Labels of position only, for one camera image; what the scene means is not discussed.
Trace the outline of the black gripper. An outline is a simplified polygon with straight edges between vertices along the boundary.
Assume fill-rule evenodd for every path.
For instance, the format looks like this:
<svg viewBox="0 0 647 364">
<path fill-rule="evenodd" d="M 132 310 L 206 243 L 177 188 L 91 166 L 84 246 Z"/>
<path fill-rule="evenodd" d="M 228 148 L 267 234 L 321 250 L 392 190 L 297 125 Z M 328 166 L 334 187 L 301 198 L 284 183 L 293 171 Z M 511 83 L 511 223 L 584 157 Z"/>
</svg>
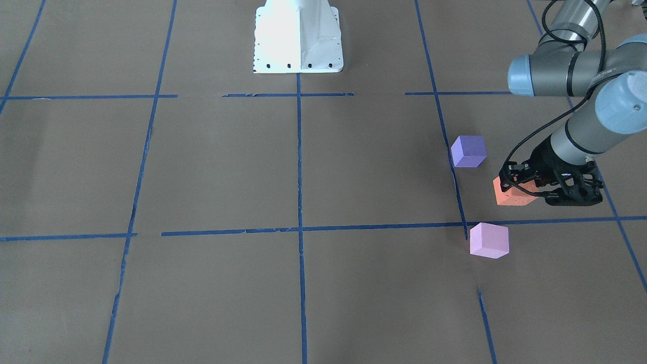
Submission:
<svg viewBox="0 0 647 364">
<path fill-rule="evenodd" d="M 566 172 L 567 164 L 553 150 L 551 136 L 548 136 L 532 150 L 531 157 L 524 163 L 506 162 L 505 172 L 499 173 L 499 189 L 502 193 L 519 187 L 526 190 L 522 184 L 531 180 L 538 188 L 555 185 L 563 189 L 566 184 L 562 173 Z"/>
</svg>

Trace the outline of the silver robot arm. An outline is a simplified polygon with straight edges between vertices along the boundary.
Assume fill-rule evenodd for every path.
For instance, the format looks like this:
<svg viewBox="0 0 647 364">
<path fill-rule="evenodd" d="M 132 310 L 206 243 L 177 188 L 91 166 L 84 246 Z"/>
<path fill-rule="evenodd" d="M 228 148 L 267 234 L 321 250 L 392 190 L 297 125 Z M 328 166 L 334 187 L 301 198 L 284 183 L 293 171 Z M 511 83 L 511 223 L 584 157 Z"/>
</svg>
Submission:
<svg viewBox="0 0 647 364">
<path fill-rule="evenodd" d="M 518 96 L 581 101 L 556 117 L 564 124 L 522 163 L 509 158 L 498 193 L 518 189 L 552 205 L 591 205 L 605 186 L 596 157 L 645 131 L 645 34 L 608 50 L 602 15 L 609 1 L 565 1 L 531 55 L 511 62 L 508 87 Z"/>
</svg>

